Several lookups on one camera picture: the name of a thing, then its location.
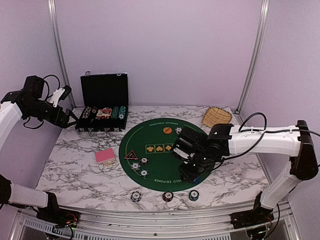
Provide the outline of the white chips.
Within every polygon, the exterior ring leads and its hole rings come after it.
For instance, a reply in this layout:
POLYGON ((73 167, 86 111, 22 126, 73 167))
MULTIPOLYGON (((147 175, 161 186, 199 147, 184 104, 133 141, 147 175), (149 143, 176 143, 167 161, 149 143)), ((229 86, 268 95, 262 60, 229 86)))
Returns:
POLYGON ((175 128, 175 133, 176 133, 177 135, 179 135, 179 134, 182 132, 182 130, 183 130, 182 127, 176 127, 176 128, 175 128))
POLYGON ((132 170, 138 171, 141 168, 141 165, 138 162, 133 162, 130 167, 132 170))

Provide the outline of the orange big blind button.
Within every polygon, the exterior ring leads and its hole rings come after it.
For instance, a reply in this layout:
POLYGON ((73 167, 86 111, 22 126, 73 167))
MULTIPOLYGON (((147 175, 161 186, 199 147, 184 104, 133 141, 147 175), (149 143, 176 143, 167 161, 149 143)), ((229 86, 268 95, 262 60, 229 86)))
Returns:
POLYGON ((171 134, 172 131, 173 131, 173 130, 172 130, 170 127, 164 127, 164 128, 163 128, 163 132, 164 132, 165 134, 171 134))

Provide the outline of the teal chip stack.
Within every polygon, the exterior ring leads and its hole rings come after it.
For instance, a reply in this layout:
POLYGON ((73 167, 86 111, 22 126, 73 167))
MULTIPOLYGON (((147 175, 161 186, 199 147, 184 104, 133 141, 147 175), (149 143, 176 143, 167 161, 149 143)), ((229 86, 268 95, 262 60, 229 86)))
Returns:
POLYGON ((195 189, 191 190, 188 194, 188 198, 192 202, 197 201, 199 199, 199 196, 200 196, 200 193, 195 189))

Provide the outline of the red black chip stack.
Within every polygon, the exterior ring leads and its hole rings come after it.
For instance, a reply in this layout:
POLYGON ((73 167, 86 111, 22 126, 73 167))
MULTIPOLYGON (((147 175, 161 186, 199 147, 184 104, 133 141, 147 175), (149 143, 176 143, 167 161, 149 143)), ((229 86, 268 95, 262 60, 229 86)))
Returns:
POLYGON ((173 197, 174 197, 174 194, 170 191, 166 191, 162 194, 162 199, 165 201, 165 202, 170 202, 173 200, 173 197))

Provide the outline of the red playing card deck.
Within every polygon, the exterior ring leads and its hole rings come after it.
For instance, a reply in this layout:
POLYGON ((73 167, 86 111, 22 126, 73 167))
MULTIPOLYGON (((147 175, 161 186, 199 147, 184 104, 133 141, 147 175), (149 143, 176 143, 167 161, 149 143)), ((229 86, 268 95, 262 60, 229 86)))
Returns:
POLYGON ((102 165, 104 168, 111 167, 117 163, 114 150, 108 148, 95 153, 96 163, 102 165))

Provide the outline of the red chips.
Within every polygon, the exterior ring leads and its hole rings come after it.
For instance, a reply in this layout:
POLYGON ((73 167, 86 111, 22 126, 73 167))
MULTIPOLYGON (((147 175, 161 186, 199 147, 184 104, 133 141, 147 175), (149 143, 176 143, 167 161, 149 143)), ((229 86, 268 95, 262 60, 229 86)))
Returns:
POLYGON ((142 165, 146 165, 146 164, 148 164, 149 159, 148 159, 147 157, 142 157, 142 158, 140 159, 140 162, 141 162, 142 165))

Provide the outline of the black triangular dealer button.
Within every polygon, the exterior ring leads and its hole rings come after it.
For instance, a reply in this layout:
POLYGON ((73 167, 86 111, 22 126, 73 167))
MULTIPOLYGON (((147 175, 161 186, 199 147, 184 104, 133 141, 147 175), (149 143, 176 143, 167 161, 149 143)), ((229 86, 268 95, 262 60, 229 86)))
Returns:
POLYGON ((126 159, 126 160, 137 160, 138 157, 137 157, 135 151, 134 151, 134 150, 131 150, 131 151, 125 156, 125 159, 126 159))

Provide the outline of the blue small blind button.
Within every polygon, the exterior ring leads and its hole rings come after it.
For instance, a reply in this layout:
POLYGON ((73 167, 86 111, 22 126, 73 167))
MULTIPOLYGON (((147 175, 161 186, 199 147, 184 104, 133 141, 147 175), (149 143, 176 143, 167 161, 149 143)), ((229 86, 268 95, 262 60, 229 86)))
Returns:
POLYGON ((199 178, 197 178, 197 179, 195 179, 195 180, 193 181, 194 184, 198 184, 198 183, 200 183, 200 182, 201 182, 201 180, 200 180, 199 178))

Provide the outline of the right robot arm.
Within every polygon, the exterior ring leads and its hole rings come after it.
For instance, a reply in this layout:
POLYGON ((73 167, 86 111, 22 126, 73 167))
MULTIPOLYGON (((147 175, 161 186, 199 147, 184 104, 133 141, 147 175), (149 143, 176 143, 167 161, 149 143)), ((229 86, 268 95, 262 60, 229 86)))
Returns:
POLYGON ((277 203, 303 181, 319 172, 315 147, 304 120, 285 127, 245 127, 230 123, 212 126, 209 134, 184 127, 171 149, 181 160, 181 177, 193 182, 205 171, 211 172, 217 163, 234 160, 247 154, 287 157, 283 170, 271 185, 257 196, 257 206, 248 212, 247 219, 258 224, 277 203))

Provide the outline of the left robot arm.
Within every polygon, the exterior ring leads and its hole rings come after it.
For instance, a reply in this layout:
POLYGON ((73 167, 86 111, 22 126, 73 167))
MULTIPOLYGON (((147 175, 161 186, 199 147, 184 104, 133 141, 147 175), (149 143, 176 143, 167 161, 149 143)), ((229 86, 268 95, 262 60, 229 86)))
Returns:
POLYGON ((0 101, 0 205, 31 208, 38 219, 65 226, 78 222, 80 213, 36 185, 58 130, 79 121, 59 105, 71 92, 68 85, 50 90, 47 78, 32 75, 0 101))

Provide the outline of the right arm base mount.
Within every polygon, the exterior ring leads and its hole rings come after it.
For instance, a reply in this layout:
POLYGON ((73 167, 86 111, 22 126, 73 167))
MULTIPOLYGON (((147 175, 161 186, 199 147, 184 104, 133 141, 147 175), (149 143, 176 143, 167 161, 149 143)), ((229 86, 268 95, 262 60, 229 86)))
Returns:
POLYGON ((272 213, 265 214, 263 212, 254 213, 251 210, 235 212, 230 215, 230 223, 234 229, 241 229, 251 227, 259 224, 264 224, 273 221, 274 215, 272 213))

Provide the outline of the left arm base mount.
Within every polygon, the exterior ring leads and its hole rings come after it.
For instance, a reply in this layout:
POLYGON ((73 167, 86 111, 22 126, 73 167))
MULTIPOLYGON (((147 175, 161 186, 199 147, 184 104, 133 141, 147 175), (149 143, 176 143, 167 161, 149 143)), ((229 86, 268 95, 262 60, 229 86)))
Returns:
POLYGON ((40 220, 55 224, 57 228, 76 227, 80 218, 78 211, 62 209, 58 213, 39 210, 36 217, 40 220))

